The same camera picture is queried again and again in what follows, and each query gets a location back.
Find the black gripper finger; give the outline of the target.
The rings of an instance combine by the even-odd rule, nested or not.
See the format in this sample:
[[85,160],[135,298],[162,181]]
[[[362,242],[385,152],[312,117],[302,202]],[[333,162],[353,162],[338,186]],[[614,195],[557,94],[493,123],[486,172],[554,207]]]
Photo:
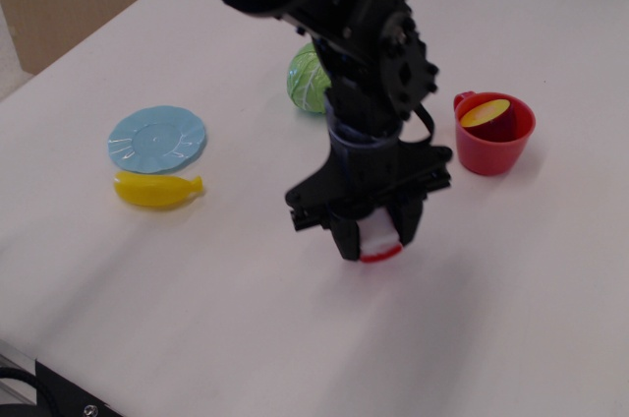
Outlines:
[[410,244],[415,238],[422,218],[425,199],[426,193],[424,191],[402,192],[396,194],[389,204],[389,215],[403,246]]
[[360,227],[356,220],[333,215],[329,230],[341,257],[346,261],[358,262],[361,259]]

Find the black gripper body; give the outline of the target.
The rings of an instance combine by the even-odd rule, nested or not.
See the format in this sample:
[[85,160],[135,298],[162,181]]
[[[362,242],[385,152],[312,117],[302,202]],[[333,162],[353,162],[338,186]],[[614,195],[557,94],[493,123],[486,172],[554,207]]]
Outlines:
[[452,156],[448,147],[398,139],[379,147],[332,145],[324,165],[286,194],[294,227],[329,230],[333,215],[358,222],[376,209],[389,213],[402,192],[424,191],[427,198],[450,185]]

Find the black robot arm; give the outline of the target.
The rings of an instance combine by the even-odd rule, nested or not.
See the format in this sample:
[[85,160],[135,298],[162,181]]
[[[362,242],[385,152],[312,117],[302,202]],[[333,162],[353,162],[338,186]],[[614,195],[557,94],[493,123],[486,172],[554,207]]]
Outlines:
[[407,0],[222,0],[311,37],[330,80],[324,93],[330,154],[286,195],[294,226],[320,226],[348,261],[376,263],[415,237],[424,201],[447,188],[452,152],[430,139],[405,142],[404,124],[434,123],[424,99],[436,91]]

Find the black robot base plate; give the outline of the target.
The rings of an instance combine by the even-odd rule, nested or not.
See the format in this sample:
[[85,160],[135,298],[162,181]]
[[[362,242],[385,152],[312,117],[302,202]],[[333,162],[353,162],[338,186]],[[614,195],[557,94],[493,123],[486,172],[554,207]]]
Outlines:
[[2,416],[121,417],[117,409],[37,360],[1,356]]

